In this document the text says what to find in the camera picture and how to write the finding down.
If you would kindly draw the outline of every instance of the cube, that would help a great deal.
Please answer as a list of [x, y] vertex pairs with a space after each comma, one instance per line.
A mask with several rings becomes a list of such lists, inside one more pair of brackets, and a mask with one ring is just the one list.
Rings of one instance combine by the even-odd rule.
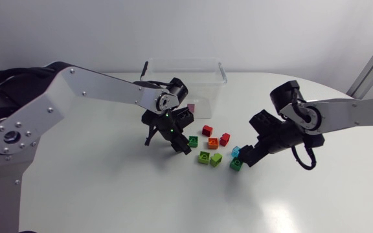
[[224, 133], [220, 139], [220, 144], [222, 146], [226, 146], [228, 141], [230, 141], [230, 135], [228, 133]]
[[223, 156], [220, 153], [215, 153], [214, 156], [212, 156], [210, 159], [211, 166], [217, 167], [220, 164], [222, 159], [223, 159]]
[[213, 149], [213, 150], [218, 149], [218, 139], [217, 138], [209, 138], [208, 139], [208, 149]]
[[243, 165], [242, 161], [240, 161], [238, 158], [233, 158], [231, 163], [230, 163], [230, 168], [239, 172], [242, 165]]
[[198, 147], [198, 137], [197, 136], [189, 136], [189, 146], [192, 148]]
[[209, 127], [209, 126], [204, 126], [202, 128], [202, 134], [207, 136], [207, 137], [211, 137], [212, 135], [212, 127]]
[[238, 154], [240, 154], [240, 149], [238, 146], [234, 147], [231, 152], [231, 156], [238, 157]]
[[205, 152], [205, 151], [201, 151], [199, 153], [198, 162], [202, 163], [202, 164], [208, 164], [209, 161], [210, 161], [210, 153]]

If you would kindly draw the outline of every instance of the table surface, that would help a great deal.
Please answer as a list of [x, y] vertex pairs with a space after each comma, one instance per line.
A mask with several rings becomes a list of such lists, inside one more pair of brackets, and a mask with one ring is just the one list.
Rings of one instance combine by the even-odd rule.
[[[115, 74], [134, 81], [139, 74]], [[327, 133], [317, 167], [303, 170], [286, 150], [240, 172], [229, 168], [235, 146], [255, 144], [250, 118], [269, 93], [297, 80], [307, 100], [347, 98], [307, 80], [268, 73], [228, 73], [212, 119], [185, 135], [198, 148], [176, 154], [160, 134], [144, 146], [144, 109], [77, 98], [41, 138], [23, 177], [20, 230], [44, 232], [373, 232], [373, 127]], [[198, 163], [203, 125], [231, 134], [222, 163]], [[307, 155], [300, 155], [307, 161]]]

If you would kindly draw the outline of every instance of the plastic storage box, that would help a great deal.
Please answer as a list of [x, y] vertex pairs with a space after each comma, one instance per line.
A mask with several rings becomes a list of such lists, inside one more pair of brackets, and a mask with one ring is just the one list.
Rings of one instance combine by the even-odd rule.
[[210, 119], [218, 95], [227, 83], [224, 68], [217, 58], [152, 58], [142, 81], [168, 83], [173, 77], [184, 82], [189, 92], [179, 107], [189, 107], [194, 118]]

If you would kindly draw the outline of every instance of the lime green block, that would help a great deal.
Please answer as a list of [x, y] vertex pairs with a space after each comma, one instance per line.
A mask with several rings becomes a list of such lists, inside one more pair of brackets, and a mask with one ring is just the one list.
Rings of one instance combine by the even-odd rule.
[[189, 143], [190, 147], [196, 148], [198, 147], [198, 137], [197, 136], [189, 136]]
[[220, 153], [215, 153], [214, 156], [211, 157], [210, 159], [210, 164], [213, 167], [217, 167], [218, 164], [221, 162], [223, 156]]
[[210, 153], [201, 151], [201, 153], [199, 153], [198, 162], [202, 164], [208, 164], [210, 162]]
[[238, 158], [233, 158], [231, 163], [230, 163], [230, 168], [239, 172], [242, 165], [243, 165], [242, 161], [240, 161]]

